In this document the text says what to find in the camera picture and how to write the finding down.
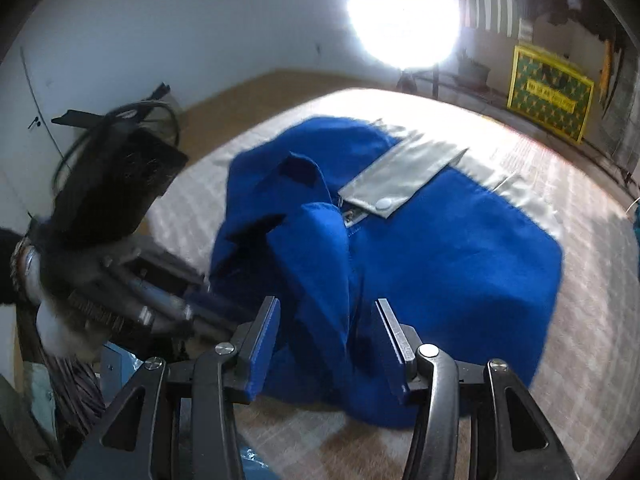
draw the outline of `yellow box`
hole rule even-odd
[[[517,45],[507,108],[580,143],[594,83],[562,57],[531,45]]]

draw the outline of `lamp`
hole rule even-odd
[[[460,31],[454,0],[349,0],[348,13],[364,49],[403,71],[449,57]]]

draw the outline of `blue cloth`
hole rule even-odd
[[[370,124],[313,118],[238,155],[210,283],[252,312],[268,294],[281,301],[265,394],[405,428],[415,409],[391,394],[372,349],[374,301],[387,298],[401,323],[453,358],[500,357],[529,383],[562,255],[521,211],[450,167],[388,219],[346,228],[338,190],[396,142]]]
[[[634,233],[636,234],[636,241],[638,247],[640,247],[640,206],[636,207],[636,219],[634,220]],[[638,260],[638,276],[640,277],[640,259]]]

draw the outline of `bed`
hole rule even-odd
[[[531,391],[580,477],[606,479],[640,429],[638,245],[622,207],[534,140],[442,102],[372,89],[335,92],[257,125],[185,170],[149,210],[154,237],[206,272],[233,157],[318,115],[455,128],[477,156],[522,174],[556,209],[564,227],[563,279]],[[238,406],[236,417],[239,431],[283,480],[401,478],[411,440],[410,431],[265,397]],[[463,419],[457,478],[466,478],[465,446]]]

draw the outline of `snap button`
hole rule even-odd
[[[385,196],[384,198],[381,198],[376,202],[377,211],[384,211],[386,209],[389,209],[390,207],[391,207],[391,199],[388,196]]]

